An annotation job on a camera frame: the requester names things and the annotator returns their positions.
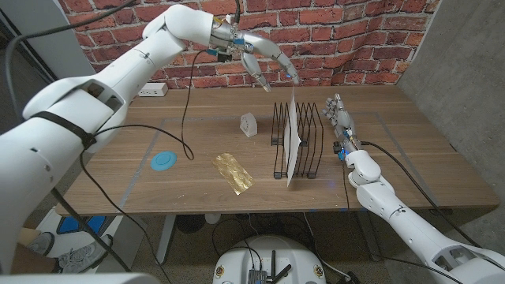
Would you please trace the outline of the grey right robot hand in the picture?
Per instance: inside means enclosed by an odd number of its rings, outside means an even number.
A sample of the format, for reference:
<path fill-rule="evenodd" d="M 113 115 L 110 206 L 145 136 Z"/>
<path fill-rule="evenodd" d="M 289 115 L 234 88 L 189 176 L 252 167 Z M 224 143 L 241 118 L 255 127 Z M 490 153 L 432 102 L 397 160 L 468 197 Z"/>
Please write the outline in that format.
<path fill-rule="evenodd" d="M 354 120 L 345 109 L 339 93 L 335 97 L 327 98 L 322 115 L 327 117 L 334 128 L 337 140 L 334 142 L 333 151 L 340 160 L 353 151 L 361 150 L 361 141 L 357 138 Z"/>

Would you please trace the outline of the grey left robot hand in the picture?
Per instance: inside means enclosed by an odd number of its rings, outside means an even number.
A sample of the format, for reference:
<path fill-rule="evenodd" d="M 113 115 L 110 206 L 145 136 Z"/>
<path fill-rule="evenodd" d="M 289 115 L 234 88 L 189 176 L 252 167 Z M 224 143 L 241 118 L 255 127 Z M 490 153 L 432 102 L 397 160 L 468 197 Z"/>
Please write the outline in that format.
<path fill-rule="evenodd" d="M 237 24 L 230 24 L 226 20 L 213 18 L 210 45 L 214 49 L 208 52 L 217 57 L 218 62 L 230 62 L 238 54 L 245 71 L 253 77 L 266 92 L 271 86 L 262 74 L 255 54 L 263 55 L 279 63 L 295 84 L 299 84 L 297 70 L 291 60 L 280 50 L 276 43 L 260 35 L 242 31 Z"/>

